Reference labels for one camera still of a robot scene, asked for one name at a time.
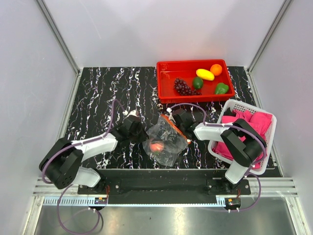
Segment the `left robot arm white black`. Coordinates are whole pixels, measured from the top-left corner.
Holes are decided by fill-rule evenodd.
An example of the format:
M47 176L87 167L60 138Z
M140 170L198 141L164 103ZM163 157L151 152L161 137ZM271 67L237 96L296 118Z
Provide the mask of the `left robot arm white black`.
M58 189L80 185L100 194L106 187L105 177L96 169L82 167L82 162L101 153L112 152L119 145L142 143L147 139L141 119L128 115L122 123L99 136L82 141L58 139L40 162L39 170L42 179Z

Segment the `green fake pepper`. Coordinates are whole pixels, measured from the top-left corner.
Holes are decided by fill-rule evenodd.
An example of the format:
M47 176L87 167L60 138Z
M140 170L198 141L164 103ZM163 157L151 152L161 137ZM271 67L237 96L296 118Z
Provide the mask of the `green fake pepper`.
M218 83L214 94L226 94L229 91L229 86L225 83Z

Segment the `dark purple fake grapes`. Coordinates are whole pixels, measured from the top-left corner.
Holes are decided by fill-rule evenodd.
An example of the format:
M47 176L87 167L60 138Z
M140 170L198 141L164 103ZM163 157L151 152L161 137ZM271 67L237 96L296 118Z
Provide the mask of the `dark purple fake grapes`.
M191 89L186 81L179 77L174 80L174 90L181 96L201 95L199 91Z

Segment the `yellow fake banana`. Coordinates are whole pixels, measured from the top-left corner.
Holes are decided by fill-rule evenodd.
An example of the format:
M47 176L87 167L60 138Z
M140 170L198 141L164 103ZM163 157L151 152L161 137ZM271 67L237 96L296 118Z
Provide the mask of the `yellow fake banana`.
M196 75L207 81L213 81L215 79L215 75L211 71L205 69L197 69Z

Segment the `green fake lime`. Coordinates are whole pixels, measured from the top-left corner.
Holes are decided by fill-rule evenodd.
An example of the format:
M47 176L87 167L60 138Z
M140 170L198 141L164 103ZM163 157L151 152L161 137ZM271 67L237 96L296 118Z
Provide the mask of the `green fake lime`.
M195 90L200 90L203 87L203 79L198 76L194 77L192 84Z

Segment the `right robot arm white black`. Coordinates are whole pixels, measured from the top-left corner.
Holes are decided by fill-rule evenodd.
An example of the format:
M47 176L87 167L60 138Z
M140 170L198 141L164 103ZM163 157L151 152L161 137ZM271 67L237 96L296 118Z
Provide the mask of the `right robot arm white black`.
M266 155L265 140L246 122L238 119L231 124L195 122L184 109L170 114L175 126L188 138L200 141L222 142L233 157L222 181L224 192L233 194L239 182L247 176L259 156Z

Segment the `clear zip bag orange seal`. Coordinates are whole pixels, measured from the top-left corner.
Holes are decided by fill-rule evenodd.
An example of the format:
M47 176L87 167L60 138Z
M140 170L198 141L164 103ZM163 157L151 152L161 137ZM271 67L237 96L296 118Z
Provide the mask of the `clear zip bag orange seal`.
M142 143L146 154L162 166L172 167L178 155L187 148L190 140L165 115L160 115L157 124L147 130L148 139ZM164 150L152 152L151 141L162 141Z

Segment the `orange fake fruit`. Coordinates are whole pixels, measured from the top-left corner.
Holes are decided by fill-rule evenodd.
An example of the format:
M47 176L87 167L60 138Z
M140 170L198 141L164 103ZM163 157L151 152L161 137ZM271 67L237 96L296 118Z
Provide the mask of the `orange fake fruit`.
M210 68L210 72L214 74L214 76L219 76L223 72L223 68L219 64L213 64Z

